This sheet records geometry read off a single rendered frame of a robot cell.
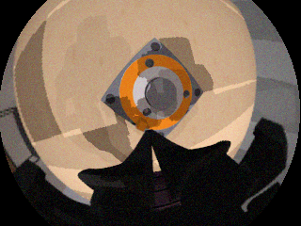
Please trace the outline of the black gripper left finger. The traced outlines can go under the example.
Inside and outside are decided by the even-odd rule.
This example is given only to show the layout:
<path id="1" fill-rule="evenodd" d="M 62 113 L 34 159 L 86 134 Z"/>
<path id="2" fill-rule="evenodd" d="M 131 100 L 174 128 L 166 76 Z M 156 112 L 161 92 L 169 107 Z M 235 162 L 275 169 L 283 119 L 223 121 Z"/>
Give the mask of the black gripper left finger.
<path id="1" fill-rule="evenodd" d="M 90 189 L 104 189 L 109 192 L 138 191 L 142 192 L 150 204 L 155 204 L 150 131 L 144 131 L 135 149 L 120 165 L 105 169 L 83 169 L 78 173 L 78 177 Z"/>

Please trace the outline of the orange round plate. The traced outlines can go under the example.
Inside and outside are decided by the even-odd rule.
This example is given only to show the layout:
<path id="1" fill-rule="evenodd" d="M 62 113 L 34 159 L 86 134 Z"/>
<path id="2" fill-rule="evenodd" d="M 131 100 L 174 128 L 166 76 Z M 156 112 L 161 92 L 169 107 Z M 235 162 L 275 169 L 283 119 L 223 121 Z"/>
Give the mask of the orange round plate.
<path id="1" fill-rule="evenodd" d="M 147 67 L 146 61 L 153 63 L 152 67 Z M 174 83 L 177 88 L 176 102 L 166 110 L 157 110 L 151 108 L 144 98 L 144 88 L 151 79 L 163 78 Z M 184 98 L 184 91 L 187 95 Z M 161 54 L 150 54 L 143 56 L 132 63 L 124 72 L 119 87 L 119 98 L 121 109 L 132 121 L 136 123 L 136 128 L 144 131 L 148 129 L 165 129 L 170 125 L 176 124 L 188 112 L 188 106 L 191 104 L 192 86 L 188 74 L 177 60 Z M 150 109 L 149 116 L 143 116 L 143 110 Z"/>

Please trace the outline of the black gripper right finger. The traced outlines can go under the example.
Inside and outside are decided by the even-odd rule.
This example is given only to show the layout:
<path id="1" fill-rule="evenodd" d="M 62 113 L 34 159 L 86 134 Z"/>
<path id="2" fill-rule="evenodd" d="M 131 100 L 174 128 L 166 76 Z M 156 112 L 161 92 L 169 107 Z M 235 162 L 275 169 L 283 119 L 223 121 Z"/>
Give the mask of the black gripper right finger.
<path id="1" fill-rule="evenodd" d="M 159 135 L 153 129 L 150 129 L 150 143 L 155 155 L 157 155 L 158 165 L 161 167 L 166 187 L 168 187 L 170 197 L 173 200 L 181 197 L 180 192 L 193 170 L 202 169 L 208 163 L 212 163 L 223 154 L 227 154 L 230 149 L 229 140 L 219 140 L 208 147 L 195 148 L 195 150 L 188 148 L 187 150 L 180 144 L 170 142 L 169 139 Z"/>

